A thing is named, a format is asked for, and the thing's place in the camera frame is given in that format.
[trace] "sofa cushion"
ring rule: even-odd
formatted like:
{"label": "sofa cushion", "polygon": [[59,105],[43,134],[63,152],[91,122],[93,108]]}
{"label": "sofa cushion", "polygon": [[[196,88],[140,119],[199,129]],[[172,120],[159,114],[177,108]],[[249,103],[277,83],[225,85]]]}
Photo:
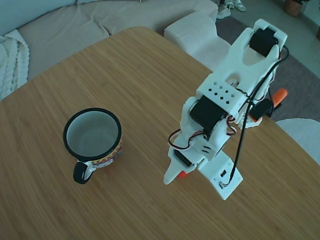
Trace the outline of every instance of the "sofa cushion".
{"label": "sofa cushion", "polygon": [[29,80],[109,36],[103,26],[82,13],[77,5],[49,12],[18,30],[30,49]]}
{"label": "sofa cushion", "polygon": [[109,32],[145,26],[160,34],[175,21],[199,11],[216,16],[218,7],[211,0],[107,0],[79,5],[90,18],[96,19]]}
{"label": "sofa cushion", "polygon": [[0,0],[0,36],[76,0]]}

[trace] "enamel mug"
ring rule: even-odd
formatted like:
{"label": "enamel mug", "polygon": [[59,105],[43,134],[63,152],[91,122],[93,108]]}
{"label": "enamel mug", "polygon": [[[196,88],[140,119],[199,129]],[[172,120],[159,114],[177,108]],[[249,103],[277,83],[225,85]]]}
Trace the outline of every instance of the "enamel mug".
{"label": "enamel mug", "polygon": [[63,142],[77,160],[73,179],[85,184],[96,169],[111,164],[121,152],[121,125],[108,110],[96,107],[84,109],[66,123]]}

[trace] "white knitted throw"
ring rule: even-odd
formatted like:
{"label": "white knitted throw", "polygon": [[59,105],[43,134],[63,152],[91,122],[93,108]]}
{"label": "white knitted throw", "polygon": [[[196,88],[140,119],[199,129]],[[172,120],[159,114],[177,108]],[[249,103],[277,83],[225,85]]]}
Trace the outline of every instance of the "white knitted throw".
{"label": "white knitted throw", "polygon": [[0,100],[27,82],[29,55],[18,30],[0,36]]}

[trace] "wooden table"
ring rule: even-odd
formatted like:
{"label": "wooden table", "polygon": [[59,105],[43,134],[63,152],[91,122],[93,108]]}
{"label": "wooden table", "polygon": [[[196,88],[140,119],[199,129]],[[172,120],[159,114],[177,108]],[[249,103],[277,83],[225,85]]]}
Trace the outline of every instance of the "wooden table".
{"label": "wooden table", "polygon": [[[0,238],[320,239],[320,167],[268,118],[246,132],[238,165],[244,180],[226,201],[197,171],[163,184],[167,137],[209,73],[160,35],[136,27],[1,101]],[[62,134],[67,120],[89,107],[118,116],[124,149],[80,185]],[[232,158],[238,137],[225,147]]]}

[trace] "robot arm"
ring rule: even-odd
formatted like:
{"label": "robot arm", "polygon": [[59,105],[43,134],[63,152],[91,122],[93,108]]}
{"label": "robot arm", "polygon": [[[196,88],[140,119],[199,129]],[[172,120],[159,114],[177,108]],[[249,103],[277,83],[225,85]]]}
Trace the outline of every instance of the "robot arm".
{"label": "robot arm", "polygon": [[[190,173],[198,169],[226,199],[242,181],[235,169],[234,177],[227,185],[232,160],[221,151],[230,138],[227,134],[228,120],[242,128],[248,96],[254,91],[253,104],[261,101],[273,81],[276,68],[261,81],[278,62],[287,35],[260,19],[253,29],[246,28],[229,49],[228,55],[190,97],[182,109],[180,134],[169,148],[170,166],[164,175],[169,184],[180,172]],[[260,124],[247,119],[246,127]],[[189,145],[186,149],[175,146]]]}

